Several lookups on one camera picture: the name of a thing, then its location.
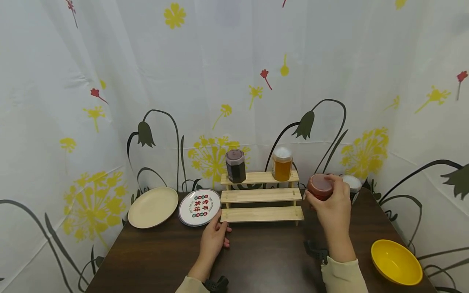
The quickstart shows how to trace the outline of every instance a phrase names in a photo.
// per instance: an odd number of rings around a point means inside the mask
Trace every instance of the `left hand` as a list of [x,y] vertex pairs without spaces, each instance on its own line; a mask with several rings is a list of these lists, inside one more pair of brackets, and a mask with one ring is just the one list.
[[210,223],[205,227],[200,240],[199,258],[214,261],[222,247],[229,248],[230,240],[225,237],[226,232],[231,232],[228,222],[219,223],[221,210],[213,217]]

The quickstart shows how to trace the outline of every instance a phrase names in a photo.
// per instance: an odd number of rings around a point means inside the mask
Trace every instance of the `white plate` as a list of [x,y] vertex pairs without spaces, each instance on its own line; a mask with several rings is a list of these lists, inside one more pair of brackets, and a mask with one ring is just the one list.
[[211,189],[189,193],[179,205],[179,220],[187,226],[197,227],[210,222],[220,209],[220,195]]
[[129,222],[135,228],[145,229],[166,221],[176,210],[179,198],[169,187],[158,187],[142,194],[129,209]]

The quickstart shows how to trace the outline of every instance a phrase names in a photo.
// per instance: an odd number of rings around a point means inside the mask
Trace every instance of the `wrist strap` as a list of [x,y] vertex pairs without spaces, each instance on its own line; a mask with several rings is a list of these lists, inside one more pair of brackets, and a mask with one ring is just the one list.
[[218,282],[207,279],[203,285],[211,293],[223,293],[227,290],[228,279],[225,276],[221,276]]
[[327,257],[329,256],[329,250],[325,248],[316,249],[314,242],[312,240],[305,240],[303,241],[304,249],[306,253],[318,260],[320,260],[321,264],[327,264]]

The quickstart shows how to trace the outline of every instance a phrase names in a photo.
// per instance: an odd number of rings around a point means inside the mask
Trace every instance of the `beige plate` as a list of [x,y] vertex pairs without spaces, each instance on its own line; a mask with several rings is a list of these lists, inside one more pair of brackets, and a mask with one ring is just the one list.
[[158,187],[142,194],[129,210],[129,222],[135,228],[145,229],[166,221],[176,210],[179,197],[169,187]]

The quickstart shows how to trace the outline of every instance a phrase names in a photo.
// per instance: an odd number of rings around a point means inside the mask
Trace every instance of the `red jar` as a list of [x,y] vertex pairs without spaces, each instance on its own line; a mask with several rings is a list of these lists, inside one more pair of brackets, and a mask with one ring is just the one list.
[[306,187],[317,199],[325,201],[332,195],[334,183],[325,179],[325,174],[314,174]]

